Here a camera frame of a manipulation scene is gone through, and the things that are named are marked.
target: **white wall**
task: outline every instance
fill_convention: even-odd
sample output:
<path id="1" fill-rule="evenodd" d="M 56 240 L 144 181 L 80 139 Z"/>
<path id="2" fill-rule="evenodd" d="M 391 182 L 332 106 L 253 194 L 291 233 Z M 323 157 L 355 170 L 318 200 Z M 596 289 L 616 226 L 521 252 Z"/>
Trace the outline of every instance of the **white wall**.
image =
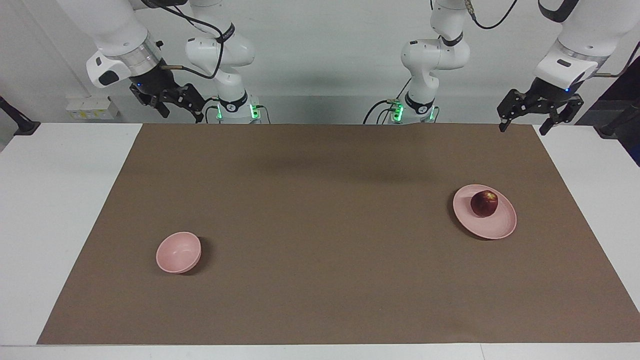
<path id="1" fill-rule="evenodd" d="M 510 4 L 485 0 L 474 6 L 482 23 L 493 24 Z M 226 6 L 238 32 L 255 42 L 255 63 L 241 72 L 249 90 L 269 106 L 274 122 L 361 121 L 374 101 L 395 96 L 408 79 L 400 62 L 403 44 L 436 37 L 429 27 L 427 0 L 227 0 Z M 164 41 L 168 63 L 188 63 L 184 42 L 197 35 L 196 30 L 160 9 L 138 11 L 138 17 Z M 440 120 L 497 123 L 495 107 L 509 89 L 528 89 L 533 68 L 560 29 L 540 14 L 535 0 L 519 1 L 505 23 L 492 31 L 468 21 L 468 65 L 438 72 Z M 602 70 L 617 72 L 639 38 L 637 26 Z M 94 88 L 84 63 L 95 46 L 55 1 L 0 1 L 0 44 L 0 94 L 32 119 L 70 121 L 65 96 L 89 91 L 112 97 L 122 111 L 117 121 L 191 122 L 185 111 L 172 109 L 165 120 L 140 106 L 124 81 L 104 90 Z M 176 72 L 175 77 L 178 83 L 194 83 L 204 95 L 216 92 L 210 81 L 191 74 Z M 592 79 L 582 86 L 583 112 L 611 83 Z M 542 120 L 530 115 L 520 122 Z M 0 113 L 0 143 L 12 131 L 13 124 Z"/>

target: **pink bowl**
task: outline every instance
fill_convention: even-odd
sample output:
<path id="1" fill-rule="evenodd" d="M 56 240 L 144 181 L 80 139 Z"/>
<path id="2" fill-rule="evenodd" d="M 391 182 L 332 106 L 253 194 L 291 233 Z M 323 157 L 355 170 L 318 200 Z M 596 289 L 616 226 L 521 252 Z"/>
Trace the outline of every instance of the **pink bowl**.
<path id="1" fill-rule="evenodd" d="M 183 231 L 169 235 L 158 246 L 156 263 L 166 272 L 181 274 L 196 266 L 201 253 L 200 239 Z"/>
<path id="2" fill-rule="evenodd" d="M 471 198 L 484 190 L 498 195 L 498 208 L 488 217 L 479 217 L 471 209 Z M 498 190 L 485 185 L 466 185 L 453 197 L 453 211 L 460 223 L 472 233 L 485 239 L 496 240 L 506 238 L 516 229 L 518 218 L 516 211 Z"/>

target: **white power box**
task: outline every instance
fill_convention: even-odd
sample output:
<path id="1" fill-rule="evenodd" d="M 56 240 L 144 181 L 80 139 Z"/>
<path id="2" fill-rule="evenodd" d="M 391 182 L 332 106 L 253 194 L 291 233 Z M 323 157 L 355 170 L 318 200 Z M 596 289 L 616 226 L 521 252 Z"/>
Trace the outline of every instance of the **white power box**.
<path id="1" fill-rule="evenodd" d="M 67 112 L 74 120 L 113 120 L 118 108 L 109 97 L 86 97 L 69 99 Z"/>

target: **table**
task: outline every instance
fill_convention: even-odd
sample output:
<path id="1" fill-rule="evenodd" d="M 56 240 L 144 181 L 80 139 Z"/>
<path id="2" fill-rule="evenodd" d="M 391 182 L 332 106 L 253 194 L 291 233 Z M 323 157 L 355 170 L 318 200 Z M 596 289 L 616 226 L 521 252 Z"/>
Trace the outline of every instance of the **table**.
<path id="1" fill-rule="evenodd" d="M 35 346 L 139 124 L 42 124 L 0 153 L 0 358 L 637 359 L 640 343 L 276 346 Z M 640 168 L 590 127 L 541 137 L 640 308 Z"/>

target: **dark red fruit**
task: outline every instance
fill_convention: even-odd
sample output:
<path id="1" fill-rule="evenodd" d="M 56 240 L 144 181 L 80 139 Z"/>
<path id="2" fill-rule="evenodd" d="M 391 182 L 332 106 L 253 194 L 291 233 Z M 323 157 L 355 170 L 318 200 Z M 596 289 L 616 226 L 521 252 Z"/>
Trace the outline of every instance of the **dark red fruit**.
<path id="1" fill-rule="evenodd" d="M 479 217 L 491 216 L 497 208 L 498 195 L 489 190 L 479 192 L 471 198 L 471 210 Z"/>

